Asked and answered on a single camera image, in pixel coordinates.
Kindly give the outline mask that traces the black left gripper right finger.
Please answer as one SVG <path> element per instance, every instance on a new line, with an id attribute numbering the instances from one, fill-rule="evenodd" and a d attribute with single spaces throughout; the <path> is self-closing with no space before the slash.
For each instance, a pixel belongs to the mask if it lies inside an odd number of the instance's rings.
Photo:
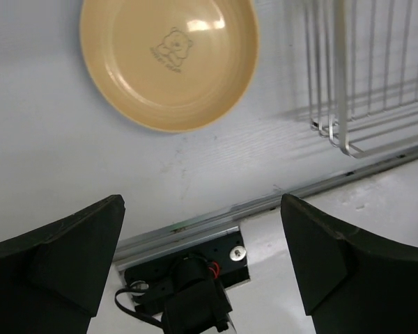
<path id="1" fill-rule="evenodd" d="M 317 333 L 418 333 L 418 248 L 337 219 L 291 194 L 281 220 Z"/>

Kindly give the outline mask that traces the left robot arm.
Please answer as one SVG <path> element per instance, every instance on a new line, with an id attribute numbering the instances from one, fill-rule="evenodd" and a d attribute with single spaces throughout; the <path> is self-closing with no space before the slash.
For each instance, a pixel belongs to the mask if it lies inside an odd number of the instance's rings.
<path id="1" fill-rule="evenodd" d="M 120 195 L 0 242 L 0 333 L 85 333 L 98 313 L 125 215 Z M 286 194 L 281 220 L 304 310 L 317 333 L 418 333 L 418 248 L 386 239 Z M 121 289 L 158 296 L 164 333 L 229 328 L 219 253 L 161 262 Z"/>

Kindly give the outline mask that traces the beige plate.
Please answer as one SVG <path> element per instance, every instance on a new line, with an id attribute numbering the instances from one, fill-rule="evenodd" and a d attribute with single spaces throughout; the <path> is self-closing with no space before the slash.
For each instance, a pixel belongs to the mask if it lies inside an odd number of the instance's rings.
<path id="1" fill-rule="evenodd" d="M 190 132 L 225 116 L 258 63 L 252 1 L 85 1 L 79 37 L 106 101 L 161 132 Z"/>

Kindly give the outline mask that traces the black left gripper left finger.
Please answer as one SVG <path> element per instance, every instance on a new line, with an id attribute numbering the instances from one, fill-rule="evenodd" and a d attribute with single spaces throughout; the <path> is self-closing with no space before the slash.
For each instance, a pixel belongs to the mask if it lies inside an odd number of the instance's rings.
<path id="1" fill-rule="evenodd" d="M 0 242 L 0 333 L 86 333 L 124 216 L 123 197 L 111 195 Z"/>

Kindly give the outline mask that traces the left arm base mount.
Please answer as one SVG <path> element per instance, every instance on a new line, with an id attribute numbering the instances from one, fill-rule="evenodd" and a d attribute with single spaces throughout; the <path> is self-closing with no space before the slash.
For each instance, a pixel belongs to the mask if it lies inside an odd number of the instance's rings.
<path id="1" fill-rule="evenodd" d="M 132 298 L 135 310 L 157 315 L 172 296 L 206 279 L 217 280 L 224 288 L 249 280 L 247 258 L 231 257 L 232 250 L 244 245 L 240 231 L 228 232 L 154 260 L 130 265 L 123 270 L 125 286 L 147 284 L 146 292 Z"/>

